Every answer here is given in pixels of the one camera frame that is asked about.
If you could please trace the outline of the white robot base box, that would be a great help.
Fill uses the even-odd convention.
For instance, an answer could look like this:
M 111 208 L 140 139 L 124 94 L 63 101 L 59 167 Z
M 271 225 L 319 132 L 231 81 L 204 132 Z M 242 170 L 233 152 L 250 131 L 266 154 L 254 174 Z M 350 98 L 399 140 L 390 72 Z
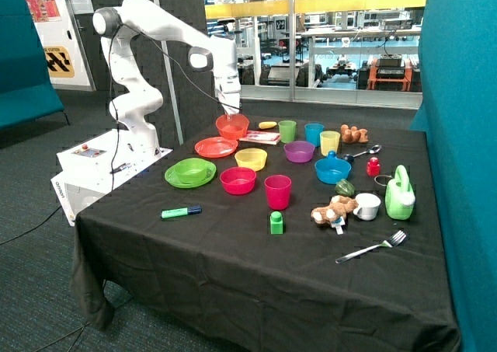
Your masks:
M 61 172 L 51 179 L 68 224 L 79 212 L 145 170 L 172 150 L 145 144 L 130 131 L 112 129 L 57 153 Z M 110 174 L 123 163 L 132 166 Z

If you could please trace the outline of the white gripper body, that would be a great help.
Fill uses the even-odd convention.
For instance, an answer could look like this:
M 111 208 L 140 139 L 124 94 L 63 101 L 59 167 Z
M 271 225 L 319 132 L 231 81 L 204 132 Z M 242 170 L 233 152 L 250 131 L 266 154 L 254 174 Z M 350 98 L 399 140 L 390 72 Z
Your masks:
M 217 98 L 228 115 L 238 114 L 241 109 L 241 85 L 238 75 L 214 77 Z

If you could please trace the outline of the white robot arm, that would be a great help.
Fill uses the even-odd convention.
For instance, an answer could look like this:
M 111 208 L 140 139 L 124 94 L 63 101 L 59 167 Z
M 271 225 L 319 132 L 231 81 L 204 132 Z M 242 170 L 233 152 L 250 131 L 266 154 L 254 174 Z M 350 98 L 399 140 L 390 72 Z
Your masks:
M 133 150 L 152 155 L 158 152 L 155 126 L 144 117 L 163 104 L 162 93 L 144 79 L 131 50 L 130 42 L 138 35 L 189 45 L 190 67 L 194 71 L 212 72 L 225 113 L 238 113 L 241 85 L 237 47 L 231 35 L 209 37 L 149 0 L 123 0 L 120 6 L 98 9 L 92 23 L 101 37 L 113 81 L 127 89 L 127 93 L 111 101 L 109 111 L 128 129 Z

